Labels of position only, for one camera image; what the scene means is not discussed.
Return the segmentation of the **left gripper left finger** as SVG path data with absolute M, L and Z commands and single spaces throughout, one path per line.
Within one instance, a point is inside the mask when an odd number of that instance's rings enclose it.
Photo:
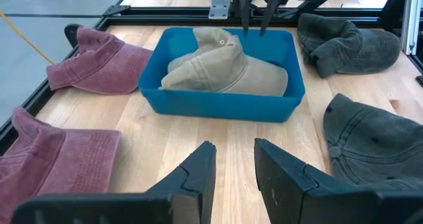
M 216 147 L 205 141 L 143 193 L 37 196 L 11 224 L 210 224 L 215 172 Z

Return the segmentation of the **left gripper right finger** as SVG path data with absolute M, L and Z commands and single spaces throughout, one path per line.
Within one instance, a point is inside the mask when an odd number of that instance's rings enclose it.
M 423 192 L 349 185 L 262 138 L 254 163 L 271 224 L 423 224 Z

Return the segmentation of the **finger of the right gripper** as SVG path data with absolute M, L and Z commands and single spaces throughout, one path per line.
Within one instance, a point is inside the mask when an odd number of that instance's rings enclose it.
M 268 0 L 266 10 L 264 12 L 264 17 L 260 25 L 260 35 L 264 36 L 270 21 L 280 4 L 280 0 Z
M 239 8 L 243 26 L 243 34 L 244 36 L 247 36 L 249 31 L 250 0 L 239 0 Z

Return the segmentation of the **beige baseball cap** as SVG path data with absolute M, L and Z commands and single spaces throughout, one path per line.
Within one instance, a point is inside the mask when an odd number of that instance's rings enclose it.
M 239 37 L 220 28 L 195 28 L 198 49 L 172 60 L 161 80 L 167 90 L 283 96 L 287 71 L 244 53 Z

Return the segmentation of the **blue plastic bin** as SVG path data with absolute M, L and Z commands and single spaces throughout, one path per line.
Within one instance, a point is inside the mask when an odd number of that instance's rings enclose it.
M 247 55 L 287 71 L 288 84 L 284 95 L 161 90 L 161 80 L 167 74 L 168 64 L 198 49 L 191 27 L 171 27 L 162 33 L 138 81 L 141 94 L 156 113 L 259 122 L 285 122 L 289 119 L 305 94 L 293 34 L 287 30 L 268 30 L 261 36 L 257 29 L 251 29 L 245 36 L 239 28 L 228 31 L 239 36 Z

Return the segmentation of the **dark grey baseball cap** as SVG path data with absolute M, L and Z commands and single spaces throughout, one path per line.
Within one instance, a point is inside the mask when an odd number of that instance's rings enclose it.
M 391 32 L 360 29 L 349 20 L 309 13 L 299 17 L 297 36 L 304 62 L 314 65 L 322 78 L 384 71 L 401 51 L 398 37 Z
M 355 186 L 423 191 L 423 125 L 337 94 L 323 117 L 332 173 Z

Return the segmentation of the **maroon baseball cap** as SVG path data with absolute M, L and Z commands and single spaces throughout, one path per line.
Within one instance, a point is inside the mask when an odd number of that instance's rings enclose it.
M 0 156 L 0 224 L 34 196 L 108 191 L 120 131 L 56 128 L 24 108 L 12 123 L 17 140 Z
M 115 35 L 78 26 L 79 53 L 46 68 L 50 89 L 76 87 L 97 94 L 128 94 L 137 89 L 152 51 Z

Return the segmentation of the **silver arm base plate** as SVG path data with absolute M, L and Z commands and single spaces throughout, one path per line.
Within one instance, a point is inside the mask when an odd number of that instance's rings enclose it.
M 209 19 L 225 20 L 229 15 L 231 0 L 211 0 Z

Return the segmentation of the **black aluminium table frame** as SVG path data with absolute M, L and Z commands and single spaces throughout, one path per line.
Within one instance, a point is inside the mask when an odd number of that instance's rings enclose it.
M 301 13 L 315 13 L 324 17 L 348 19 L 359 27 L 383 28 L 394 32 L 400 24 L 405 22 L 404 7 L 407 0 L 387 0 L 382 9 L 327 9 L 319 7 L 328 0 L 305 1 L 297 7 L 278 7 L 268 28 L 275 27 L 296 27 L 297 20 Z M 124 26 L 243 26 L 241 16 L 235 11 L 236 6 L 229 6 L 229 16 L 223 19 L 212 19 L 209 16 L 213 5 L 210 7 L 133 7 L 129 5 L 113 5 L 101 16 L 94 29 L 105 31 L 112 25 Z M 416 25 L 423 30 L 423 9 L 417 6 Z M 260 26 L 264 19 L 264 7 L 249 9 L 249 26 Z M 423 86 L 423 62 L 417 56 L 408 56 L 422 75 L 416 80 Z M 37 115 L 51 99 L 53 92 L 49 88 L 47 79 L 35 90 L 35 92 L 24 102 L 25 108 L 31 115 Z M 0 128 L 0 155 L 3 155 L 15 142 L 17 131 L 13 128 L 11 118 Z

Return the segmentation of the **silver aluminium extrusion post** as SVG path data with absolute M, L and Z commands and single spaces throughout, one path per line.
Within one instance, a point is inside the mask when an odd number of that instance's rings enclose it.
M 415 55 L 418 43 L 422 0 L 405 0 L 401 30 L 401 50 L 406 55 Z

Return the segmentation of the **black frame bracket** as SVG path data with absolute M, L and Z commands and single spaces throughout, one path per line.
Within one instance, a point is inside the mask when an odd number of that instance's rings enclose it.
M 77 31 L 78 31 L 78 28 L 80 27 L 82 27 L 81 24 L 68 24 L 64 28 L 65 37 L 67 38 L 68 42 L 71 44 L 73 48 L 75 48 L 78 45 Z

